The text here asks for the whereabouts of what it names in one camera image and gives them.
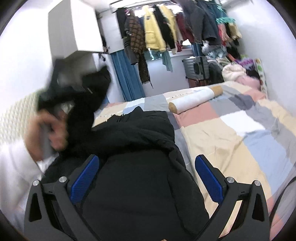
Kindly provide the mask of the person's left hand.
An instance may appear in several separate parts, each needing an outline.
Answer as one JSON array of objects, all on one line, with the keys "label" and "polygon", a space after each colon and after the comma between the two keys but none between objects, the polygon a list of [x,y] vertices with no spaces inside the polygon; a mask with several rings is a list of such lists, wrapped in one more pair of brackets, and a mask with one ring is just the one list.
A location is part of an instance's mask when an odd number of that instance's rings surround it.
[{"label": "person's left hand", "polygon": [[25,146],[35,162],[46,159],[47,149],[61,151],[66,148],[67,117],[64,111],[54,116],[43,109],[30,120]]}]

